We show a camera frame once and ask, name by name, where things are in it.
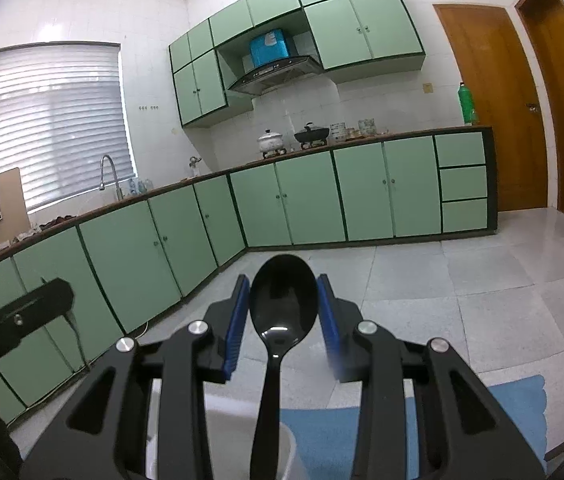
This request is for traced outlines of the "green bottle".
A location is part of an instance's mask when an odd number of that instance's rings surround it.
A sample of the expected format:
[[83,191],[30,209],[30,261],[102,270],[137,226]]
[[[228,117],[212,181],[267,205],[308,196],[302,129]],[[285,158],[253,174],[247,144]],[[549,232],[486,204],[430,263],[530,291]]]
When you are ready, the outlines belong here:
[[468,88],[468,86],[463,81],[460,82],[458,89],[458,99],[465,124],[477,124],[478,117],[473,95],[470,88]]

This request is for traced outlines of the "white ceramic pot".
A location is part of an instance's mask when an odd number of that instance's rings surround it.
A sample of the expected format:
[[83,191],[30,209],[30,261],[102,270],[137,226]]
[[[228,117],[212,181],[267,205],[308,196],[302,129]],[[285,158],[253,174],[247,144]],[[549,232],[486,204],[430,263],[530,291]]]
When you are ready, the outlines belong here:
[[265,130],[262,136],[257,139],[258,148],[263,158],[280,156],[286,154],[284,137],[282,133]]

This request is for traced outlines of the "white window blinds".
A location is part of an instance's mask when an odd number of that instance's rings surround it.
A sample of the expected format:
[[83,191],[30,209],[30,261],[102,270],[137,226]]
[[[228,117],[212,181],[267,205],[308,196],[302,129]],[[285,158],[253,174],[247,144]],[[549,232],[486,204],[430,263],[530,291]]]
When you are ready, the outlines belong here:
[[0,174],[20,170],[27,208],[97,190],[105,154],[135,177],[119,44],[0,49]]

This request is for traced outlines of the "black plastic spoon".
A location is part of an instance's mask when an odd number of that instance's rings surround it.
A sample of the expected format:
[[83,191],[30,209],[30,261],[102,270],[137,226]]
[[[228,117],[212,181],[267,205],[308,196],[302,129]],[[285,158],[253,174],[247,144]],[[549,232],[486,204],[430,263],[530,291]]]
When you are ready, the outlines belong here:
[[267,350],[249,476],[274,479],[279,464],[282,361],[310,333],[318,315],[317,282],[308,263],[291,254],[269,259],[250,287],[249,313]]

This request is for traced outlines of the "green lower kitchen cabinets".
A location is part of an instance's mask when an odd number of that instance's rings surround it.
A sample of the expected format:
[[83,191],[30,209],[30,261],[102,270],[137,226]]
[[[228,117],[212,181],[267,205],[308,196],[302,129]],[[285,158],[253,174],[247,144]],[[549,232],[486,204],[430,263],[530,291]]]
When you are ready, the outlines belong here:
[[496,180],[489,127],[427,130],[254,162],[34,233],[0,252],[0,308],[62,278],[76,324],[56,320],[0,359],[0,415],[16,419],[250,249],[494,232]]

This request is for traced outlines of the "chrome kitchen faucet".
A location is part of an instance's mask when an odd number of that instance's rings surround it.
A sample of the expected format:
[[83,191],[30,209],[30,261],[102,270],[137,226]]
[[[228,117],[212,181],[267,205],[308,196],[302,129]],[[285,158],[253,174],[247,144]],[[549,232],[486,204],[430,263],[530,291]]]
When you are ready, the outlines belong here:
[[117,168],[112,157],[105,154],[99,161],[99,192],[104,193],[108,184],[114,185],[114,200],[121,202],[124,196],[120,186]]

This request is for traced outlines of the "white twin utensil holder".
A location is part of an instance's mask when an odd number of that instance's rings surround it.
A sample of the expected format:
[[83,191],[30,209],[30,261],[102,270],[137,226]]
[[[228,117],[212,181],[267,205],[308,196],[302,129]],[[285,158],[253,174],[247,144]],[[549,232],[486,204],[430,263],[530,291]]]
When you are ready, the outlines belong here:
[[[210,460],[215,479],[248,479],[251,448],[255,435],[258,407],[247,398],[229,396],[229,385],[205,383],[205,409]],[[148,404],[145,474],[157,479],[157,426],[161,380],[152,381]],[[279,463],[276,479],[308,479],[306,467],[299,456],[296,438],[280,422]]]

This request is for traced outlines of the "black wok pan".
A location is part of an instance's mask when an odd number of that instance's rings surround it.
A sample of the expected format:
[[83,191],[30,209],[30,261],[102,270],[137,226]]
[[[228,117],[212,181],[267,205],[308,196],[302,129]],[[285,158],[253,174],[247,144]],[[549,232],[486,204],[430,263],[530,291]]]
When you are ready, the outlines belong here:
[[324,146],[328,137],[329,127],[316,127],[313,122],[307,122],[303,130],[294,133],[294,138],[302,150]]

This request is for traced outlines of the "green kitchen cabinets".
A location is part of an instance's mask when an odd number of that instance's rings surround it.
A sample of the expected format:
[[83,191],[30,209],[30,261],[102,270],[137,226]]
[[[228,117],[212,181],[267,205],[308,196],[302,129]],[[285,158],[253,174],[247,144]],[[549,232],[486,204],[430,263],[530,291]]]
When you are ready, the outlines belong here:
[[298,78],[420,70],[425,50],[403,0],[237,0],[169,55],[181,125],[207,128]]
[[494,232],[496,180],[489,127],[427,130],[254,162],[34,233],[0,252],[0,308],[62,278],[76,324],[56,320],[0,359],[0,415],[16,419],[250,249]]

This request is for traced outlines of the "black range hood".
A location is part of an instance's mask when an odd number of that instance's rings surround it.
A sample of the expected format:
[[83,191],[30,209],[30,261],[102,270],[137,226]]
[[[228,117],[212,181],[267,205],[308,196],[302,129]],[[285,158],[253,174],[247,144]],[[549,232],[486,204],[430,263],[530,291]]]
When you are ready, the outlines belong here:
[[231,84],[230,91],[261,96],[265,92],[288,84],[296,78],[321,74],[323,66],[311,55],[297,55],[280,58],[254,68]]

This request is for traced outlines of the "green upper kitchen cabinets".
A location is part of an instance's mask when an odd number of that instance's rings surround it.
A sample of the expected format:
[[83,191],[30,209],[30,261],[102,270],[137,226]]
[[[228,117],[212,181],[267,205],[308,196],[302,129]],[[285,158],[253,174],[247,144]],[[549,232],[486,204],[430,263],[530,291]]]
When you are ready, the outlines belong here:
[[237,0],[169,55],[181,125],[207,128],[298,78],[420,70],[425,50],[403,0]]

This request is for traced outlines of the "left wooden door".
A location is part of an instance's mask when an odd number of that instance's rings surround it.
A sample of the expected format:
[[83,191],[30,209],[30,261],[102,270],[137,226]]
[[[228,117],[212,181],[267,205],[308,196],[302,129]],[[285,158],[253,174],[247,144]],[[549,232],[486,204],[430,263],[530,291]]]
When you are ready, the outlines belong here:
[[536,84],[506,9],[436,4],[480,125],[494,133],[498,209],[548,206],[548,162]]

